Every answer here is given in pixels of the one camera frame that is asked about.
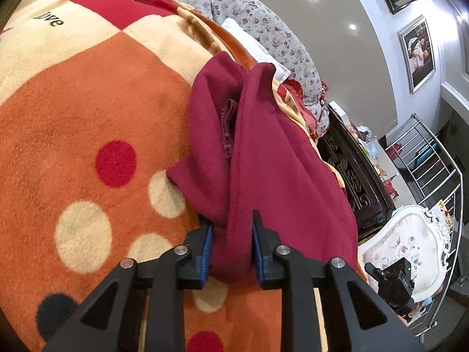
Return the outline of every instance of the person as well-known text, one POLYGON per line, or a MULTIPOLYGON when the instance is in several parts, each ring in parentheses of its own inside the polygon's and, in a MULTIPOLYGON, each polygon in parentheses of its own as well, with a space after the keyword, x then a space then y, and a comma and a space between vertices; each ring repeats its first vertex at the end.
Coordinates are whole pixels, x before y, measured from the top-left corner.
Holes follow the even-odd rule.
POLYGON ((422 50, 422 47, 425 46, 425 38, 422 38, 420 41, 417 37, 411 38, 407 44, 407 50, 409 51, 409 58, 414 56, 414 51, 422 50))
POLYGON ((414 50, 413 55, 414 56, 409 59, 410 72, 412 74, 424 66, 425 60, 430 56, 430 54, 428 53, 428 50, 422 51, 422 49, 420 49, 420 51, 414 50))

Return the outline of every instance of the white pillow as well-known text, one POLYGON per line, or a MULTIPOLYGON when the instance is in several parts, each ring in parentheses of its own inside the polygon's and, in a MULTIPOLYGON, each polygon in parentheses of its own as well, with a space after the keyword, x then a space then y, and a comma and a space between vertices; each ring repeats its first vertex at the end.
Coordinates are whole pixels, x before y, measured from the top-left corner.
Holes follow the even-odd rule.
POLYGON ((252 55, 257 62, 273 63, 275 65, 274 78, 282 83, 290 75, 288 70, 281 63, 277 62, 266 49, 253 37, 247 34, 238 23, 232 18, 227 18, 221 25, 227 32, 229 32, 234 38, 236 38, 241 45, 252 55))

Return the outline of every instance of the triangular cutout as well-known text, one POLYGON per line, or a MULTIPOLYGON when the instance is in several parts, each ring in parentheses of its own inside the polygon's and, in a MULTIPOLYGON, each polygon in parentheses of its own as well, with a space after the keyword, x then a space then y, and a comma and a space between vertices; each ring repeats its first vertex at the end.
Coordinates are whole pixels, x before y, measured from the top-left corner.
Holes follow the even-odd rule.
POLYGON ((367 330, 378 327, 388 320, 386 315, 373 303, 373 301, 353 282, 347 282, 350 297, 352 299, 355 313, 358 318, 360 328, 367 330))
POLYGON ((81 322, 90 327, 104 331, 109 323, 109 317, 113 309, 114 300, 119 289, 119 283, 114 281, 101 294, 94 304, 85 312, 81 322))

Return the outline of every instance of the cream polka dot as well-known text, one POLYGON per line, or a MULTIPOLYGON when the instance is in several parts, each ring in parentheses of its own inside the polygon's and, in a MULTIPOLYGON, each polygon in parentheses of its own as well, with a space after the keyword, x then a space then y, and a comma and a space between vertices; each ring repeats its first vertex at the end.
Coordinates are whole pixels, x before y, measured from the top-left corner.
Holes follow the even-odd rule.
POLYGON ((137 262, 145 262, 159 258, 165 251, 173 246, 159 234, 148 233, 138 237, 128 249, 127 256, 137 262))
POLYGON ((77 273, 98 270, 111 252, 111 224, 90 201, 70 205, 55 228, 55 246, 62 262, 77 273))
POLYGON ((175 218, 186 209, 186 201, 181 191, 168 177, 166 171, 156 172, 148 185, 149 201, 158 214, 165 218, 175 218))
POLYGON ((215 312, 221 308, 228 295, 228 285, 209 277, 202 290, 192 290, 196 307, 203 312, 215 312))

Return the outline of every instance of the metal screw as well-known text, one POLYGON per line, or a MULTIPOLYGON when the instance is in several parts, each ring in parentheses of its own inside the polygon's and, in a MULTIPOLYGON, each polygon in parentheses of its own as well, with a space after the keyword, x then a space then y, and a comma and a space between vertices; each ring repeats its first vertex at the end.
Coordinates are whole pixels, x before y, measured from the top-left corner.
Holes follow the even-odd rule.
POLYGON ((331 263, 335 268, 343 268, 345 266, 345 261, 339 257, 332 258, 331 263))
POLYGON ((134 265, 134 260, 132 258, 124 258, 120 261, 120 266, 122 268, 131 268, 134 265))
POLYGON ((277 253, 280 255, 290 254, 291 251, 292 249, 290 249, 287 245, 277 246, 277 253))
POLYGON ((177 255, 184 255, 184 254, 186 254, 188 251, 189 251, 189 249, 187 248, 187 246, 184 246, 184 245, 179 245, 179 246, 176 246, 176 247, 174 248, 174 252, 175 252, 177 255))

